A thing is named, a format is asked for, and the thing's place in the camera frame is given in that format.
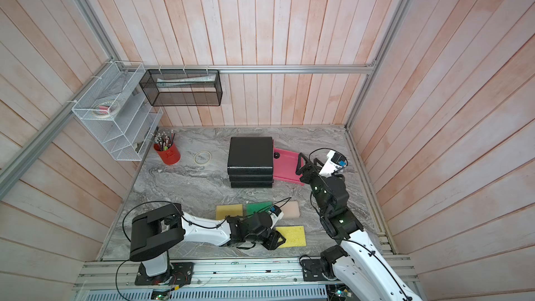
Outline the black drawer cabinet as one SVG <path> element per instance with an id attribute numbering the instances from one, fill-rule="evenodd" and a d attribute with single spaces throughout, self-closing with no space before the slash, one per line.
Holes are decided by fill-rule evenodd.
<path id="1" fill-rule="evenodd" d="M 271 188 L 274 182 L 273 138 L 232 137 L 227 172 L 232 188 Z"/>

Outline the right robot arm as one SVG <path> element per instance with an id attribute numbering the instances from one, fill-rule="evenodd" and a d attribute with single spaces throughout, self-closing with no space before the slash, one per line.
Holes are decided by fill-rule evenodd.
<path id="1" fill-rule="evenodd" d="M 298 155 L 295 173 L 310 186 L 320 223 L 337 243 L 320 255 L 322 274 L 328 280 L 339 280 L 359 300 L 420 300 L 394 272 L 349 209 L 349 193 L 340 174 L 347 164 L 346 157 L 336 150 L 329 151 L 325 163 Z"/>

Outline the beige sponge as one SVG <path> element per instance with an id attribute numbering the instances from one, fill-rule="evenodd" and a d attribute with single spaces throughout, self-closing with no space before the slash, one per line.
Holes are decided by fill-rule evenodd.
<path id="1" fill-rule="evenodd" d="M 284 219 L 298 219 L 300 217 L 299 203 L 296 201 L 285 203 L 280 209 L 284 214 Z"/>

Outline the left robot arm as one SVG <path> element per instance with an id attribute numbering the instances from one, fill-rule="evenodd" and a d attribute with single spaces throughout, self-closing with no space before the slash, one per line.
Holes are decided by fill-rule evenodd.
<path id="1" fill-rule="evenodd" d="M 156 277 L 171 273 L 168 251 L 180 242 L 238 249 L 249 243 L 275 250 L 286 242 L 275 228 L 282 217 L 280 207 L 273 206 L 245 217 L 209 220 L 184 212 L 179 203 L 169 202 L 133 218 L 130 260 L 141 263 L 148 277 Z"/>

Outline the bright yellow sponge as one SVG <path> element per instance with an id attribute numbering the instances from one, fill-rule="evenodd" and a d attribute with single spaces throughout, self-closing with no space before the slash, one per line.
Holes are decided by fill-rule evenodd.
<path id="1" fill-rule="evenodd" d="M 306 247 L 305 228 L 303 226 L 277 227 L 276 230 L 286 239 L 279 248 Z"/>

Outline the dull yellow sponge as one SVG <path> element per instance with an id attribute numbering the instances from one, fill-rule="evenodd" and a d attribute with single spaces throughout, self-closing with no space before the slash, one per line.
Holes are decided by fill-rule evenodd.
<path id="1" fill-rule="evenodd" d="M 215 218 L 216 220 L 223 220 L 226 217 L 239 217 L 243 214 L 243 205 L 220 205 L 216 207 Z"/>

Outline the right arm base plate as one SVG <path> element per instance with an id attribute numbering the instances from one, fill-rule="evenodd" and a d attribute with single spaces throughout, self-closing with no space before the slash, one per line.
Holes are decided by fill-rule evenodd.
<path id="1" fill-rule="evenodd" d="M 302 256 L 299 258 L 299 264 L 305 281 L 337 280 L 332 271 L 332 265 L 325 259 L 312 259 L 309 256 Z"/>

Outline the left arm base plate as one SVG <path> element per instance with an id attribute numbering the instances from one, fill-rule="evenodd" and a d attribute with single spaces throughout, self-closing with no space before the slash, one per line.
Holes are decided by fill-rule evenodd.
<path id="1" fill-rule="evenodd" d="M 184 286 L 191 283 L 194 264 L 192 262 L 171 262 L 167 272 L 149 277 L 143 264 L 135 279 L 135 286 Z"/>

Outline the green yellow sponge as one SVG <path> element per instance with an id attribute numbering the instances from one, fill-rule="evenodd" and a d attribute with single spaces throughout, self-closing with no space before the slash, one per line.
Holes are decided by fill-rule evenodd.
<path id="1" fill-rule="evenodd" d="M 273 206 L 272 202 L 260 202 L 260 203 L 248 203 L 246 205 L 246 216 L 253 215 L 254 213 L 270 210 Z"/>

